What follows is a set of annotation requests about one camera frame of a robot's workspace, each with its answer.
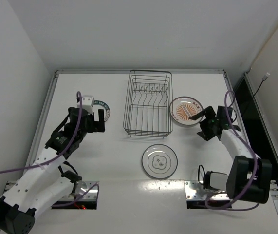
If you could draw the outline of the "orange sunburst plate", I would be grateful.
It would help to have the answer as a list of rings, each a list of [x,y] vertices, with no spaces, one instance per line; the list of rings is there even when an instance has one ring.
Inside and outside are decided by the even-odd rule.
[[[181,96],[175,98],[169,106],[170,115],[174,121],[183,127],[191,127],[198,124],[203,117],[197,120],[191,120],[190,117],[198,114],[203,110],[199,101],[192,97]]]

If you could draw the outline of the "black rim flower plate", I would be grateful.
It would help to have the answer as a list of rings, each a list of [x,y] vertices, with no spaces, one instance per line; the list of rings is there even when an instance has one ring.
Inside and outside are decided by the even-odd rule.
[[[145,149],[141,158],[143,171],[154,179],[170,178],[178,166],[176,153],[167,145],[154,144]]]

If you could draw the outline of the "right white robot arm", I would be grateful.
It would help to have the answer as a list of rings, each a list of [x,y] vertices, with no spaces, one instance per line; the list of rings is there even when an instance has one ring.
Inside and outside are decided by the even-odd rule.
[[[241,129],[232,123],[231,107],[219,106],[215,111],[211,106],[203,109],[190,120],[199,120],[197,134],[209,141],[214,137],[226,147],[233,164],[229,174],[208,171],[203,176],[203,189],[224,191],[231,200],[242,200],[264,204],[268,201],[272,164],[261,159],[242,138]]]

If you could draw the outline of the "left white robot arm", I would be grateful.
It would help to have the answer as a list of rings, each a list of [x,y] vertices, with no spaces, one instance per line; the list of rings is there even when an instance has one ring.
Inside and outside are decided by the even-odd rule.
[[[75,172],[65,171],[52,185],[42,190],[51,174],[78,149],[88,133],[104,132],[104,110],[98,120],[85,109],[70,107],[68,115],[52,132],[39,157],[26,173],[0,197],[0,229],[7,234],[27,234],[36,219],[64,196],[74,194],[82,183]]]

